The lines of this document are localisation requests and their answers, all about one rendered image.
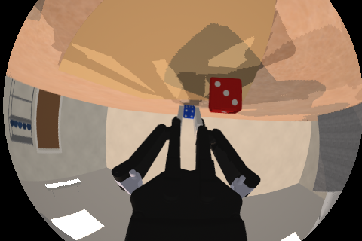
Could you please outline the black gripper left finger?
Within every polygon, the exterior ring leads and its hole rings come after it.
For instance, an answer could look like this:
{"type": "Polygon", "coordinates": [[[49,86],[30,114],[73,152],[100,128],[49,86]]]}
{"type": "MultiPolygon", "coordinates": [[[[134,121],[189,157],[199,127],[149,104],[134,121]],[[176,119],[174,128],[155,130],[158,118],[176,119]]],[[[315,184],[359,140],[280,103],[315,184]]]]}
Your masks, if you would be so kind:
{"type": "Polygon", "coordinates": [[[135,150],[131,157],[112,169],[112,175],[123,191],[132,194],[143,183],[142,179],[149,171],[166,140],[169,141],[163,180],[163,196],[167,200],[177,200],[181,191],[180,178],[180,137],[183,122],[183,106],[179,106],[178,115],[167,127],[159,124],[135,150]],[[142,178],[141,178],[142,177],[142,178]]]}

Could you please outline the blue die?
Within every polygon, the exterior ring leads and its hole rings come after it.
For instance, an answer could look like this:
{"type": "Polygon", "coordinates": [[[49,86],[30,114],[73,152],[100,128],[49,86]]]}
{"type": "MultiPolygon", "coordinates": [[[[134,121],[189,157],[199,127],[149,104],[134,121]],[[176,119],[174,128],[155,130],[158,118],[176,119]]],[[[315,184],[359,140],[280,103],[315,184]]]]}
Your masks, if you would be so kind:
{"type": "Polygon", "coordinates": [[[193,105],[184,105],[183,118],[194,119],[195,107],[193,105]]]}

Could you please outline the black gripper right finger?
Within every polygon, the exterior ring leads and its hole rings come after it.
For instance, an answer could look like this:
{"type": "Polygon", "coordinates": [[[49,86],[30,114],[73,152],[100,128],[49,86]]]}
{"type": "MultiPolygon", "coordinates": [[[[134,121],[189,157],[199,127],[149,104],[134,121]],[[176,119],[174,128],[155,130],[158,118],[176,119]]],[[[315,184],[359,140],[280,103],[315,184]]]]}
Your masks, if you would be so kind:
{"type": "Polygon", "coordinates": [[[195,169],[199,169],[200,198],[205,202],[210,202],[219,193],[211,151],[230,188],[240,194],[241,198],[249,195],[260,183],[260,177],[244,164],[221,130],[207,129],[204,119],[201,118],[199,107],[195,107],[193,123],[196,139],[195,169]]]}

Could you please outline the red die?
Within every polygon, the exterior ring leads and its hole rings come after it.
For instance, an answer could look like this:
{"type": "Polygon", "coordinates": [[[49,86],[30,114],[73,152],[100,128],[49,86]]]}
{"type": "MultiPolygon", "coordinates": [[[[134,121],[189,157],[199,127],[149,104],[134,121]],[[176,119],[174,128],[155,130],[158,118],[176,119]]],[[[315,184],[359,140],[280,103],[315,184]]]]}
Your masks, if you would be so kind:
{"type": "Polygon", "coordinates": [[[241,79],[212,77],[208,108],[212,113],[238,113],[242,109],[241,79]]]}

